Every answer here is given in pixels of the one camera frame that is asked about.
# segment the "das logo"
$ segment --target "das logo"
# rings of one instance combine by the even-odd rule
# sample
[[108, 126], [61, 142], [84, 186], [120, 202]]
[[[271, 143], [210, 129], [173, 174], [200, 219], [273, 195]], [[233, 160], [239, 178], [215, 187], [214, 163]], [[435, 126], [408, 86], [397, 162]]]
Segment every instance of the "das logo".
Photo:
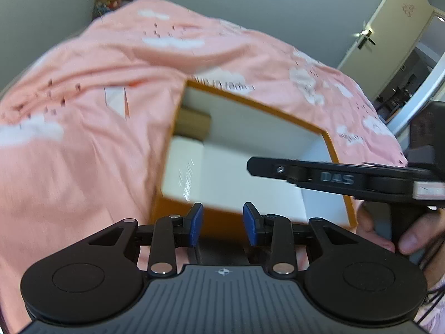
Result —
[[323, 182], [342, 183], [347, 185], [354, 184], [353, 175], [342, 175], [341, 173], [321, 172]]

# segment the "open cardboard box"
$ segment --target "open cardboard box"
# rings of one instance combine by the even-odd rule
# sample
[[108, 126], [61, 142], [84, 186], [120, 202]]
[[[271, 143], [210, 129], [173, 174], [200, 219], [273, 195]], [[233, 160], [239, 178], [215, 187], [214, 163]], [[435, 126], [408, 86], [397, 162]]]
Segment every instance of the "open cardboard box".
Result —
[[243, 242], [243, 204], [250, 201], [262, 215], [283, 215], [292, 222], [323, 217], [343, 227], [356, 225], [351, 197], [252, 177], [246, 170], [252, 156], [337, 163], [324, 130], [195, 81], [187, 82], [182, 106], [210, 115], [210, 133], [198, 141], [174, 136], [172, 128], [156, 185], [152, 223], [166, 215], [185, 215], [193, 203], [201, 202], [203, 236]]

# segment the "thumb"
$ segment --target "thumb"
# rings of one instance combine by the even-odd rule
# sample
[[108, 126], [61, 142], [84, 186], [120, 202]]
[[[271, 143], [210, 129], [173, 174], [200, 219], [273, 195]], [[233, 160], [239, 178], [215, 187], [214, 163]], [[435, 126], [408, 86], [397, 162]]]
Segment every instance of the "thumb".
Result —
[[430, 212], [417, 220], [401, 237], [399, 250], [411, 255], [426, 246], [433, 238], [445, 230], [444, 211]]

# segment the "finger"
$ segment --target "finger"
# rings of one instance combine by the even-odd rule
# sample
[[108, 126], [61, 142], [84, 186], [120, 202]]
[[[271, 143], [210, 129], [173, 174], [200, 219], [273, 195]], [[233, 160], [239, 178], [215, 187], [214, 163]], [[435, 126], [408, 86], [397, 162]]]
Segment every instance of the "finger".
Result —
[[368, 232], [361, 226], [358, 226], [357, 235], [364, 239], [367, 239], [368, 241], [373, 242], [376, 245], [379, 245], [380, 247], [383, 247], [384, 249], [395, 252], [395, 245], [391, 241], [383, 238], [382, 236], [379, 236], [377, 233], [375, 233], [375, 231]]
[[374, 220], [364, 205], [361, 205], [357, 210], [357, 222], [364, 231], [374, 231]]
[[445, 231], [445, 211], [438, 209], [437, 212], [427, 213], [402, 235], [399, 250], [404, 255], [411, 255], [443, 231]]
[[442, 245], [439, 252], [431, 260], [429, 265], [425, 268], [424, 274], [428, 289], [431, 289], [445, 273], [445, 244]]

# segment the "pink duvet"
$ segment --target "pink duvet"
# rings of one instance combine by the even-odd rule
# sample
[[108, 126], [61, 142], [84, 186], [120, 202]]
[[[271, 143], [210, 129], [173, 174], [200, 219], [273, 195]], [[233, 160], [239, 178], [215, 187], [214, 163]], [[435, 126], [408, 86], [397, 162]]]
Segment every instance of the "pink duvet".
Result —
[[0, 103], [0, 306], [12, 333], [29, 322], [27, 267], [123, 218], [147, 222], [188, 78], [324, 128], [343, 163], [406, 162], [338, 70], [263, 33], [138, 0], [50, 50]]

